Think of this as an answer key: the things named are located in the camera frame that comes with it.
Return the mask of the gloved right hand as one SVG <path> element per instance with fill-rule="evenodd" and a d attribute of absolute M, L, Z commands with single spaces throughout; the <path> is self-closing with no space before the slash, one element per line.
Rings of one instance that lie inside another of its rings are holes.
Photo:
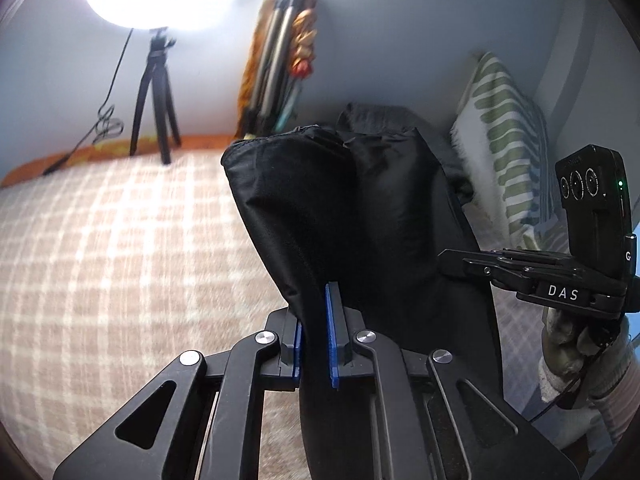
<path fill-rule="evenodd" d="M 578 387 L 602 416 L 611 440 L 620 442 L 639 409 L 639 361 L 629 339 L 628 318 L 622 318 L 617 338 L 606 349 L 578 327 L 570 312 L 544 308 L 542 322 L 542 398 L 549 402 L 569 385 Z"/>

